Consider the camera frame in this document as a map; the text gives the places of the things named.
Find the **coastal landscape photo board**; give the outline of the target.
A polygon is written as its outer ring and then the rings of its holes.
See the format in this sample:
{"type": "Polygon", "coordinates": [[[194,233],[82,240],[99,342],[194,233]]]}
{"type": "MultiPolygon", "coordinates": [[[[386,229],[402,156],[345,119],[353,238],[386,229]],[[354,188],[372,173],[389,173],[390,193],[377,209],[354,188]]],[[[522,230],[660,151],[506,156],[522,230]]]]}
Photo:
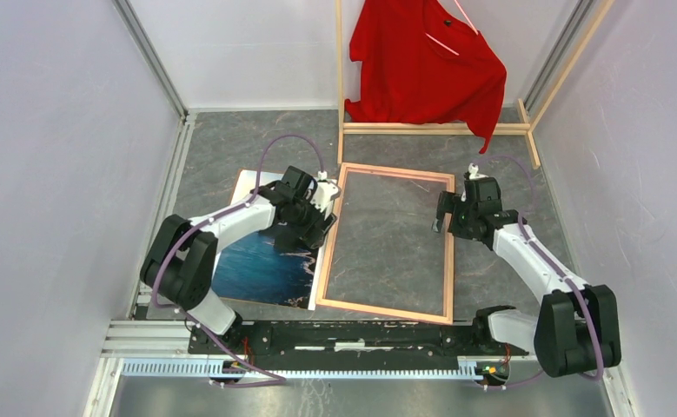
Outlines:
{"type": "Polygon", "coordinates": [[[275,238],[284,226],[251,233],[231,243],[216,257],[212,289],[224,299],[289,308],[315,308],[315,276],[320,273],[323,245],[279,249],[275,238]]]}

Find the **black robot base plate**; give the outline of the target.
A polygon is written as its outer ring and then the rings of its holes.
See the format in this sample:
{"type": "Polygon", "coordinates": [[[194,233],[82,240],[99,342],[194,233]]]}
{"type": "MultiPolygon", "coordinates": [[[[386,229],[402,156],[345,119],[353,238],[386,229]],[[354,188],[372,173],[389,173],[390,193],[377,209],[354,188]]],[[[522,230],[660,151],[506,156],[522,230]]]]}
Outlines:
{"type": "Polygon", "coordinates": [[[526,354],[466,322],[245,321],[221,341],[269,371],[440,371],[460,356],[526,354]]]}

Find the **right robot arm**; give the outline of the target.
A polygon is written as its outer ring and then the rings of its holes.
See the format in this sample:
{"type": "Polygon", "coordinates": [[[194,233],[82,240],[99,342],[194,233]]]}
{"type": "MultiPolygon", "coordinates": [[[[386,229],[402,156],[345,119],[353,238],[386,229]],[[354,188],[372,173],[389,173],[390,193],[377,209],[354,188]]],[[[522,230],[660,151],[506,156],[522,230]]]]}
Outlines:
{"type": "Polygon", "coordinates": [[[554,257],[516,210],[502,207],[490,176],[469,174],[461,193],[439,194],[433,230],[480,242],[507,263],[539,305],[537,315],[511,306],[478,310],[471,341],[482,354],[505,344],[533,354],[549,377],[599,380],[621,363],[618,304],[606,285],[591,285],[554,257]]]}

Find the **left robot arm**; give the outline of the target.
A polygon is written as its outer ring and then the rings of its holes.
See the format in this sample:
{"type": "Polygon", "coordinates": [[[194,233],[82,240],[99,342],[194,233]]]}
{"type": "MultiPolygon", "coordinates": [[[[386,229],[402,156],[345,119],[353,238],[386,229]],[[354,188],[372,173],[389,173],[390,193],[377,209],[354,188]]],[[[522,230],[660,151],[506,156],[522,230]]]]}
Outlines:
{"type": "Polygon", "coordinates": [[[222,354],[242,345],[239,314],[214,290],[216,262],[233,244],[279,228],[279,239],[315,250],[337,221],[333,202],[342,190],[326,172],[311,175],[290,166],[282,174],[249,173],[251,185],[240,199],[206,215],[164,218],[140,269],[141,282],[158,308],[180,309],[210,331],[222,354]]]}

